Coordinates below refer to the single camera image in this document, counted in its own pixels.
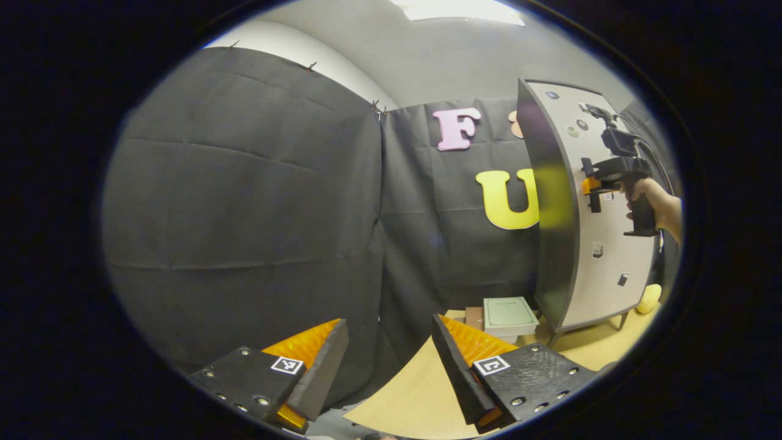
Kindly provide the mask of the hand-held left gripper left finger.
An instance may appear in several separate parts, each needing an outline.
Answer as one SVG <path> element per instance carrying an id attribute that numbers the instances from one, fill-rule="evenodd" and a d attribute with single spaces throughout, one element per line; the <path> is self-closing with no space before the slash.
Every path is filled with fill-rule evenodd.
<path id="1" fill-rule="evenodd" d="M 235 348 L 188 379 L 253 421 L 303 435 L 324 408 L 348 342 L 346 320 L 335 318 L 263 349 Z"/>

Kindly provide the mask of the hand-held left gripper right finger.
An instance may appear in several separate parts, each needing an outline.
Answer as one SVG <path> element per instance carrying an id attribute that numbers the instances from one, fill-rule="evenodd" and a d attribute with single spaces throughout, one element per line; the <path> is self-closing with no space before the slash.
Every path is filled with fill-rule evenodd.
<path id="1" fill-rule="evenodd" d="M 481 435 L 539 417 L 600 375 L 542 343 L 519 347 L 444 315 L 432 316 L 432 341 L 466 424 Z"/>

